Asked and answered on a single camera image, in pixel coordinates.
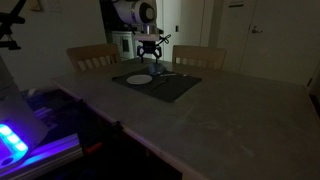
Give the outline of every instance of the wooden chair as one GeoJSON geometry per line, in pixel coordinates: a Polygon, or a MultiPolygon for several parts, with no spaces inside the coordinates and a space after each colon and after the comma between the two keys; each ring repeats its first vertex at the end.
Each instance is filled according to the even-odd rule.
{"type": "Polygon", "coordinates": [[[116,44],[98,44],[67,49],[77,72],[121,62],[116,44]]]}
{"type": "Polygon", "coordinates": [[[174,45],[172,63],[221,70],[225,54],[220,48],[174,45]]]}

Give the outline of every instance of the glowing blue light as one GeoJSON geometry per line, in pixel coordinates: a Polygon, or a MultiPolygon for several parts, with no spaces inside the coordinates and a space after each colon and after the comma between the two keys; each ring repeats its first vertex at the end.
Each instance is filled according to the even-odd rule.
{"type": "Polygon", "coordinates": [[[27,145],[23,142],[20,142],[19,144],[16,145],[16,148],[19,150],[19,151],[25,151],[28,149],[27,145]]]}
{"type": "Polygon", "coordinates": [[[0,125],[0,133],[8,136],[12,133],[11,129],[6,125],[0,125]]]}
{"type": "Polygon", "coordinates": [[[9,142],[11,142],[12,144],[16,144],[20,141],[20,138],[15,135],[15,134],[12,134],[10,136],[7,136],[7,139],[9,140],[9,142]]]}

